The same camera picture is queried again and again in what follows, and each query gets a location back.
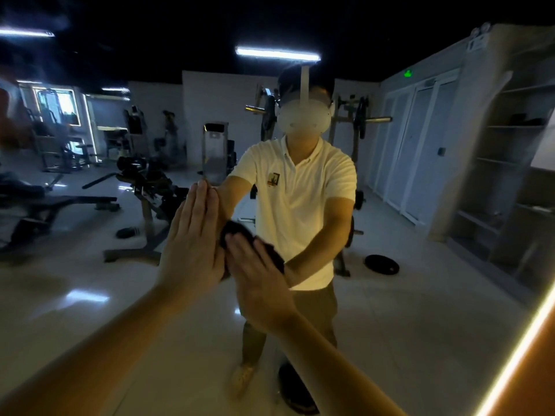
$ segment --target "shoe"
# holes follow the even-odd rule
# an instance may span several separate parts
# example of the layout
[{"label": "shoe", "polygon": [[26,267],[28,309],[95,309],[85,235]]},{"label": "shoe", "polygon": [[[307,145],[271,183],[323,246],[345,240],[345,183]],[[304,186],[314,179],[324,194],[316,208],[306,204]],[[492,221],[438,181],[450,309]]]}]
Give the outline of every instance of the shoe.
[{"label": "shoe", "polygon": [[229,386],[229,395],[231,398],[239,399],[245,394],[246,389],[253,378],[255,369],[256,368],[254,366],[241,365],[233,372],[232,380]]}]

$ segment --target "window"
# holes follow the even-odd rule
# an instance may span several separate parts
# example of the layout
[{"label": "window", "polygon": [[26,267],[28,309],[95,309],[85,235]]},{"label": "window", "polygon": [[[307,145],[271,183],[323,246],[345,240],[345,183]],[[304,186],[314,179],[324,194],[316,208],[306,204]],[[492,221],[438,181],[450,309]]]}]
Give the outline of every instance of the window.
[{"label": "window", "polygon": [[59,124],[81,125],[73,90],[33,88],[33,93],[42,116],[50,114]]}]

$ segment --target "gym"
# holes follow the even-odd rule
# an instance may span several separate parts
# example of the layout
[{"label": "gym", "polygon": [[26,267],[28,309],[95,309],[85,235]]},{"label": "gym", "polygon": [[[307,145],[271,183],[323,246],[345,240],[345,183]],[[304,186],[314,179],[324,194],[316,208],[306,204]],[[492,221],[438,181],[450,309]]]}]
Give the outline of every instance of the gym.
[{"label": "gym", "polygon": [[[392,30],[390,13],[367,23],[366,0],[315,16],[299,1],[203,0],[199,24],[172,0],[119,1],[6,1],[21,14],[0,26],[1,396],[153,289],[190,187],[221,186],[251,146],[287,146],[278,76],[302,66],[303,105],[321,62],[334,73],[321,138],[356,170],[332,261],[338,350],[407,415],[555,411],[555,20]],[[257,179],[224,230],[252,241],[260,197],[290,194],[287,169]],[[226,270],[102,414],[317,414],[288,397],[272,335],[230,399],[244,325]]]}]

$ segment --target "khaki pants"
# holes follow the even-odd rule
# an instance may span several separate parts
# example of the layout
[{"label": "khaki pants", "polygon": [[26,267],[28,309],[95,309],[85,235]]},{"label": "khaki pants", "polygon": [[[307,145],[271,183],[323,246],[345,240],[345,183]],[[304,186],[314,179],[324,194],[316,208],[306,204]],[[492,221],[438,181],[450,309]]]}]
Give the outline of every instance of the khaki pants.
[{"label": "khaki pants", "polygon": [[[334,293],[334,284],[317,291],[293,291],[293,300],[299,312],[335,347],[337,340],[334,328],[331,325],[337,314],[337,299]],[[243,327],[243,364],[255,365],[258,363],[266,334],[255,329],[248,321]]]}]

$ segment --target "black ceiling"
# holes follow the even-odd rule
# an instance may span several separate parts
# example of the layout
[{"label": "black ceiling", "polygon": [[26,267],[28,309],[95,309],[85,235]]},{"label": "black ceiling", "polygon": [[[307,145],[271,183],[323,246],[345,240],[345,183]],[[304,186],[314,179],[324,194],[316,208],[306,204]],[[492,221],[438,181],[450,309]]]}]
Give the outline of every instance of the black ceiling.
[{"label": "black ceiling", "polygon": [[315,51],[337,77],[381,81],[485,21],[555,24],[547,12],[451,2],[420,11],[422,0],[3,0],[2,22],[53,31],[52,41],[18,42],[23,57],[90,85],[180,83],[181,70],[276,75],[285,65],[237,57],[236,45]]}]

